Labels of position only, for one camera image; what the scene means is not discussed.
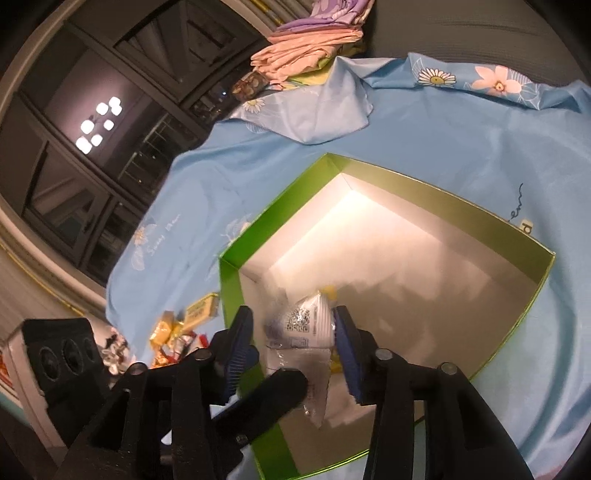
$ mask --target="open cardboard box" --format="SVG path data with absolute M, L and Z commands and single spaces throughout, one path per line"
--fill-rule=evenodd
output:
M 226 322 L 247 304 L 261 368 L 272 291 L 290 303 L 337 287 L 357 327 L 408 362 L 447 361 L 474 376 L 498 352 L 534 301 L 554 254 L 507 221 L 432 185 L 358 160 L 325 154 L 222 254 Z M 343 382 L 332 378 L 331 395 Z M 267 480 L 326 470 L 363 455 L 373 409 L 317 429 L 292 411 L 253 448 Z

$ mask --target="qr code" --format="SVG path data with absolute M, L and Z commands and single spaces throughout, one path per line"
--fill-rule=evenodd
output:
M 285 329 L 289 332 L 309 333 L 310 311 L 294 309 L 285 315 Z

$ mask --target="pink flower print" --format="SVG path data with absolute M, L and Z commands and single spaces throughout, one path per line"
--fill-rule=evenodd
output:
M 517 80 L 508 80 L 509 69 L 500 65 L 495 67 L 493 72 L 486 67 L 475 67 L 480 79 L 472 83 L 472 89 L 484 90 L 489 95 L 502 96 L 507 93 L 520 93 L 521 84 Z

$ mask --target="plastic bag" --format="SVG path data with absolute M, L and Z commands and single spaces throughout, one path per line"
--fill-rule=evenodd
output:
M 335 319 L 328 296 L 320 291 L 283 308 L 265 322 L 267 346 L 274 349 L 332 348 Z
M 302 402 L 304 413 L 318 428 L 324 420 L 330 380 L 330 349 L 267 349 L 267 374 L 280 368 L 297 368 L 308 379 L 308 394 Z

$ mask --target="light blue bed sheet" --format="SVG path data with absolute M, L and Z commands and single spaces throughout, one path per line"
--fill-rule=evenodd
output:
M 516 225 L 530 220 L 557 253 L 527 318 L 474 381 L 534 475 L 551 472 L 591 421 L 590 112 L 580 82 L 554 89 L 502 67 L 417 54 L 339 58 L 325 85 L 248 102 L 175 160 L 111 274 L 108 319 L 149 362 L 158 315 L 217 291 L 217 256 L 319 156 L 402 172 Z M 221 328 L 218 317 L 202 331 Z M 323 477 L 361 478 L 364 463 Z M 245 462 L 233 476 L 255 474 Z

